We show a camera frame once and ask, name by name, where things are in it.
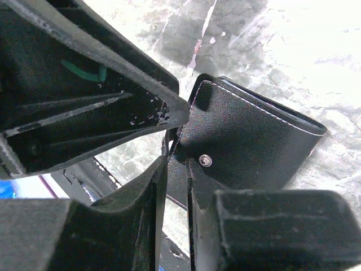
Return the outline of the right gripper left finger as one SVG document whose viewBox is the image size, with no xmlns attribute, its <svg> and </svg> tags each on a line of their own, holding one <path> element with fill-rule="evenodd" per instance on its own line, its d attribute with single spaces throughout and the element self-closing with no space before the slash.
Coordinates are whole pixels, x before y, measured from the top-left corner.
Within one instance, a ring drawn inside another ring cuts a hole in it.
<svg viewBox="0 0 361 271">
<path fill-rule="evenodd" d="M 157 270 L 166 157 L 90 206 L 73 199 L 1 200 L 2 270 Z"/>
</svg>

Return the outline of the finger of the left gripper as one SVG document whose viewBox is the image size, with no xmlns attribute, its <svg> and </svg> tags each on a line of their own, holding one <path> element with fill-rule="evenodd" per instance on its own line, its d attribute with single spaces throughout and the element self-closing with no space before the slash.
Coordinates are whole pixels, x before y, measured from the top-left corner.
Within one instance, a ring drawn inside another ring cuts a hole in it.
<svg viewBox="0 0 361 271">
<path fill-rule="evenodd" d="M 84 1 L 54 0 L 50 4 L 84 32 L 172 92 L 179 94 L 179 82 L 174 75 L 121 35 Z"/>
<path fill-rule="evenodd" d="M 189 118 L 179 94 L 50 2 L 1 2 L 3 180 L 59 171 Z"/>
</svg>

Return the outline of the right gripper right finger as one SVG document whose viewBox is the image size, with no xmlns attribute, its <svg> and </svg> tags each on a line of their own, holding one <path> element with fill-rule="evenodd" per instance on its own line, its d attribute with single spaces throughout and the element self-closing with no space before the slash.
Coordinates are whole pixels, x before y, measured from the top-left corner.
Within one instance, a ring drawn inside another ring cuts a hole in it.
<svg viewBox="0 0 361 271">
<path fill-rule="evenodd" d="M 329 190 L 222 189 L 186 161 L 192 270 L 346 270 L 360 227 Z"/>
</svg>

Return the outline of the black leather card holder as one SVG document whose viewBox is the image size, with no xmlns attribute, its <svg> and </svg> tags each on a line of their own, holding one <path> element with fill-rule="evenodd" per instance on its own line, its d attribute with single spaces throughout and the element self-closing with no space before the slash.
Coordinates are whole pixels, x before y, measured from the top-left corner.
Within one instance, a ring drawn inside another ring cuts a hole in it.
<svg viewBox="0 0 361 271">
<path fill-rule="evenodd" d="M 185 161 L 223 188 L 282 189 L 327 128 L 227 77 L 201 74 L 187 124 L 170 131 L 168 198 L 187 207 Z"/>
</svg>

